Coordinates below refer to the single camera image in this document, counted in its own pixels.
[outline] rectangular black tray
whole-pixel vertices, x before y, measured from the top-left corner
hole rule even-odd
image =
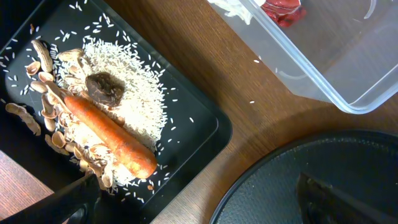
[[[168,88],[168,94],[165,95],[164,101],[168,107],[165,111],[169,118],[173,118],[174,124],[171,124],[170,120],[168,121],[162,130],[162,138],[158,142],[165,146],[161,155],[156,154],[158,163],[163,166],[167,165],[167,168],[161,170],[158,167],[157,174],[149,178],[155,183],[155,194],[151,194],[146,184],[140,184],[139,187],[129,186],[129,192],[137,192],[144,198],[145,203],[134,198],[132,194],[124,196],[126,191],[122,189],[119,189],[115,196],[103,192],[102,200],[106,202],[106,206],[97,210],[97,218],[101,220],[101,223],[115,222],[116,220],[149,223],[228,144],[232,134],[231,123],[213,102],[157,53],[105,2],[102,0],[89,0],[86,4],[84,2],[84,0],[78,1],[82,11],[69,6],[70,4],[75,6],[76,1],[44,0],[40,2],[12,36],[18,42],[10,39],[0,51],[0,56],[9,58],[9,61],[0,59],[7,65],[7,68],[0,67],[0,98],[8,103],[26,105],[29,113],[40,123],[42,130],[45,130],[42,125],[43,117],[37,114],[42,109],[40,94],[31,91],[26,95],[19,94],[20,90],[31,82],[25,74],[24,66],[32,62],[27,55],[37,58],[34,50],[26,51],[26,48],[33,49],[30,41],[41,35],[41,40],[47,43],[48,48],[50,48],[50,44],[57,44],[59,51],[62,52],[81,47],[83,45],[82,38],[85,35],[101,38],[105,42],[118,40],[119,45],[127,44],[122,37],[123,31],[125,31],[130,36],[131,43],[138,43],[136,50],[139,52],[141,60],[145,60],[149,65],[152,65],[154,61],[159,63],[160,68],[154,67],[154,69],[158,69],[158,72],[166,69],[164,75],[159,79],[161,83],[164,83],[164,87]],[[93,28],[84,29],[86,26],[93,26],[92,22],[98,22],[98,18],[103,15],[103,12],[114,24],[112,28],[107,28],[103,19],[102,23],[105,26],[100,33],[92,33]],[[35,27],[39,26],[39,31],[30,35],[30,24]],[[65,42],[62,42],[62,38],[55,40],[57,36],[61,36],[60,29],[69,33],[75,31],[77,35],[72,34]],[[116,37],[117,30],[120,32],[119,37]],[[148,62],[148,54],[152,57],[150,62]],[[18,77],[17,82],[7,78],[7,76],[13,77],[14,75]],[[11,87],[12,84],[17,84],[18,87]],[[45,131],[42,131],[41,136],[34,136],[18,117],[5,112],[4,106],[4,103],[0,103],[0,117],[2,118],[0,150],[54,191],[84,176],[84,173],[78,170],[78,166],[69,161],[70,157],[57,154],[46,145],[44,142]],[[165,174],[168,172],[170,179],[164,180]],[[158,180],[162,181],[160,187],[157,186]]]

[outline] carrot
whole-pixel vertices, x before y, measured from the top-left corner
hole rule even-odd
[[[84,98],[66,96],[67,108],[112,150],[136,177],[146,179],[156,170],[155,155]]]

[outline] round black plate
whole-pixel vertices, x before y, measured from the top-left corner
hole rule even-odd
[[[300,172],[398,217],[398,138],[340,131],[292,142],[257,161],[228,190],[210,223],[302,223]]]

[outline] wooden table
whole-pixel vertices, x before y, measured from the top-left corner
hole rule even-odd
[[[295,96],[264,64],[253,62],[256,55],[206,0],[107,2],[233,123],[227,148],[153,223],[208,223],[222,196],[248,167],[294,139],[332,129],[398,133],[398,96],[361,116]],[[52,193],[4,154],[0,163],[0,218]]]

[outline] clear plastic container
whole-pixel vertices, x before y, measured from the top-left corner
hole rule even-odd
[[[398,1],[376,1],[302,0],[288,28],[255,0],[240,0],[249,25],[211,5],[293,94],[364,114],[398,91]]]

